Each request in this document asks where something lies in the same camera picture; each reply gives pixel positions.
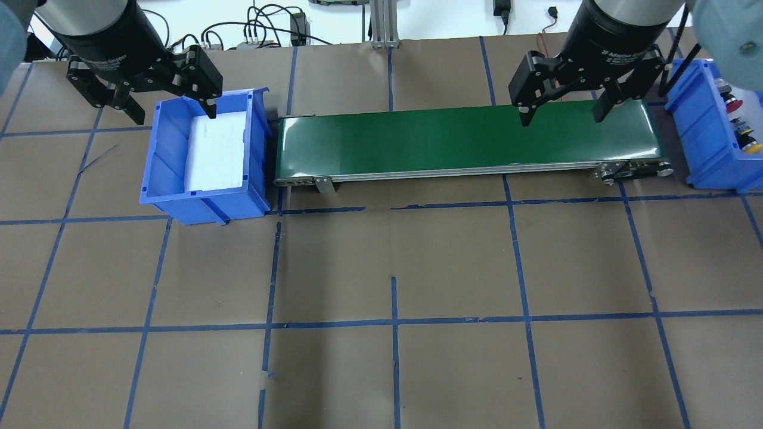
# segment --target robotic arm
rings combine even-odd
[[[541,105],[572,91],[604,89],[593,110],[596,122],[628,98],[645,97],[669,66],[655,41],[683,4],[583,0],[562,52],[553,58],[528,52],[509,84],[522,125],[530,125]],[[737,86],[761,89],[763,0],[690,0],[687,6],[697,36],[724,77]]]
[[[111,106],[143,124],[145,111],[130,94],[163,90],[198,100],[209,118],[216,117],[223,76],[197,45],[177,55],[167,50],[136,0],[98,0],[97,5],[83,0],[0,0],[0,24],[7,21],[13,34],[20,27],[25,36],[35,8],[74,53],[66,78],[93,107]],[[13,37],[6,46],[0,47],[0,63],[13,67],[0,69],[0,89],[24,55],[13,51],[24,46]],[[107,87],[101,79],[112,85]]]

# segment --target blue bin containing objects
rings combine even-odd
[[[224,92],[216,119],[192,98],[157,102],[140,203],[186,225],[263,216],[265,91]]]
[[[676,61],[673,69],[682,62]],[[732,118],[715,84],[720,77],[712,60],[694,60],[668,93],[665,108],[672,112],[681,136],[691,172],[687,182],[697,189],[763,189],[763,152],[747,154],[739,149]],[[751,106],[760,112],[760,93],[745,93],[750,95],[745,103],[754,103]],[[763,123],[763,118],[755,121]],[[763,139],[763,127],[752,135]]]

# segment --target green conveyor belt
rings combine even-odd
[[[645,102],[627,102],[601,124],[593,105],[549,103],[530,127],[511,106],[284,118],[275,181],[510,173],[663,157]]]

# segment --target empty blue bin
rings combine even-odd
[[[675,61],[673,69],[682,62]],[[716,89],[719,77],[712,60],[694,60],[668,93],[665,108],[673,114],[691,173],[686,181],[697,189],[763,189],[763,153],[739,149]],[[755,135],[763,137],[763,130]]]
[[[156,103],[151,141],[143,173],[141,204],[151,204],[183,224],[257,218],[270,209],[265,198],[265,144],[271,136],[262,95],[267,88],[226,91],[217,99],[217,114],[246,112],[241,187],[185,189],[188,139],[192,120],[206,116],[198,103],[181,97]]]

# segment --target white wall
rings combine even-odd
[[[183,34],[196,36],[208,25],[221,21],[245,21],[249,0],[139,0],[141,7],[156,11],[167,18],[170,26],[170,40]],[[307,0],[275,2],[284,6],[300,6],[307,13],[311,34],[333,44],[349,44],[361,41],[362,20],[360,6],[319,6]],[[546,13],[549,6],[559,10],[559,23],[549,29],[551,32],[567,31],[578,10],[581,0],[513,0],[509,21],[509,34],[537,33],[551,24]],[[267,0],[257,0],[258,6]],[[399,0],[398,32],[401,39],[433,39],[449,37],[490,36],[503,32],[500,18],[492,16],[493,0]],[[164,37],[164,23],[161,19],[148,15],[157,32]],[[681,13],[673,19],[671,26],[678,26]],[[369,8],[366,7],[366,21]],[[276,27],[289,29],[287,14],[272,17]],[[46,31],[41,24],[33,22],[38,37]],[[227,25],[214,29],[224,39],[225,47],[243,42],[242,26]],[[284,45],[288,35],[281,34]]]

